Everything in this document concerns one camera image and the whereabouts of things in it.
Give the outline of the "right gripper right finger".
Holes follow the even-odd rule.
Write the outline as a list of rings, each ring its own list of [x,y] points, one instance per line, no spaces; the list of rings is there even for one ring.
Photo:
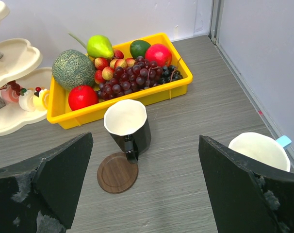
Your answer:
[[[199,158],[220,233],[294,233],[294,173],[200,135]]]

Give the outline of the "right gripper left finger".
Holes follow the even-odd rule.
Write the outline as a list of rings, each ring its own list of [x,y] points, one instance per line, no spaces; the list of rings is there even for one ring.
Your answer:
[[[72,227],[93,148],[90,132],[0,168],[0,233],[65,233]]]

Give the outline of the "white cake slice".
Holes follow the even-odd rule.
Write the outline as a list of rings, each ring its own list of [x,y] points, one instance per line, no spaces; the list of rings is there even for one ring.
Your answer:
[[[35,105],[33,103],[34,91],[32,89],[21,88],[18,99],[19,106],[28,112],[35,111]]]

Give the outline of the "yellow cake slice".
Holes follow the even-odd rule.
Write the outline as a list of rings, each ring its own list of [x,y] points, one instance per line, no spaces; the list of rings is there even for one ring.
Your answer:
[[[49,90],[43,87],[36,87],[34,96],[33,96],[33,104],[38,111],[45,111],[48,108],[49,101]]]

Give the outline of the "pink swirl roll cake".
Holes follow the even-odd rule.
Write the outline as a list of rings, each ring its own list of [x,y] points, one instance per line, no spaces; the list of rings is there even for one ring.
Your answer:
[[[20,90],[21,87],[19,84],[9,84],[1,91],[1,97],[6,103],[18,103]]]

